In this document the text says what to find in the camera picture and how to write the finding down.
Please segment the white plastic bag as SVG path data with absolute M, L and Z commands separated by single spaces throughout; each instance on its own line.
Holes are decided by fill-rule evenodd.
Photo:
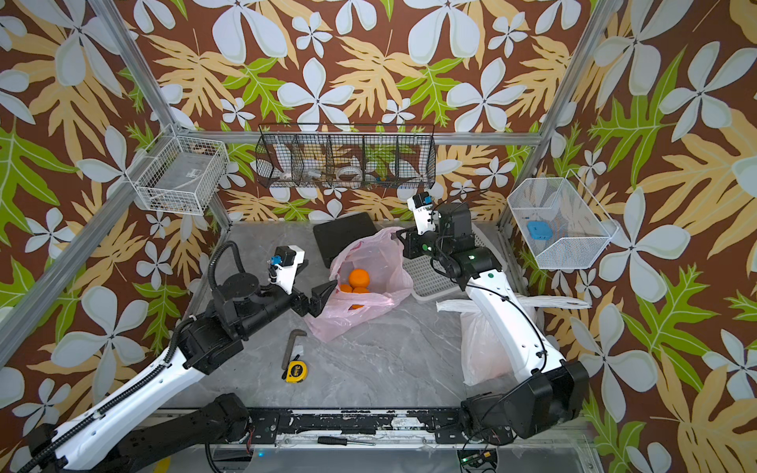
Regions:
M 536 360 L 536 370 L 542 367 L 543 361 L 536 356 L 536 353 L 543 351 L 542 343 L 536 340 L 533 329 L 522 315 L 517 315 L 516 320 L 520 320 L 520 323 L 526 326 L 526 340 L 535 342 L 535 347 L 516 347 L 514 335 L 507 335 L 508 343 L 504 343 L 500 337 L 500 329 L 495 327 L 474 301 L 437 302 L 437 311 L 450 311 L 461 315 L 461 366 L 463 382 L 467 386 L 482 384 L 500 376 L 516 378 L 519 374 L 524 374 L 528 378 L 532 368 L 527 368 L 524 363 L 530 352 L 535 353 L 532 359 Z

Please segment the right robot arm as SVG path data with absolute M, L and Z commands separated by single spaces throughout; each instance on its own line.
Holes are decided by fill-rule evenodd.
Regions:
M 589 390 L 587 370 L 567 362 L 526 314 L 494 252 L 475 242 L 468 205 L 436 204 L 422 192 L 407 206 L 415 226 L 395 234 L 404 257 L 428 256 L 435 272 L 467 294 L 493 328 L 517 382 L 504 394 L 463 401 L 463 433 L 506 445 L 576 419 Z

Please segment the pink printed plastic bag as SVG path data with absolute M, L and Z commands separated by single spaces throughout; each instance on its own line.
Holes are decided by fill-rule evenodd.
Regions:
M 318 317 L 306 323 L 320 341 L 329 342 L 364 322 L 385 315 L 403 302 L 413 281 L 403 268 L 403 245 L 389 227 L 349 244 L 331 263 L 337 283 Z

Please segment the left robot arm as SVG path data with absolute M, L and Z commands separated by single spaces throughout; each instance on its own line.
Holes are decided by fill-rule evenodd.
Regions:
M 278 246 L 262 284 L 244 269 L 235 242 L 220 244 L 208 263 L 212 299 L 205 312 L 182 320 L 151 365 L 84 414 L 34 429 L 28 437 L 31 458 L 21 471 L 96 467 L 142 421 L 240 353 L 268 323 L 287 311 L 318 317 L 338 283 L 329 280 L 310 294 L 299 291 L 295 281 L 307 265 L 299 246 Z

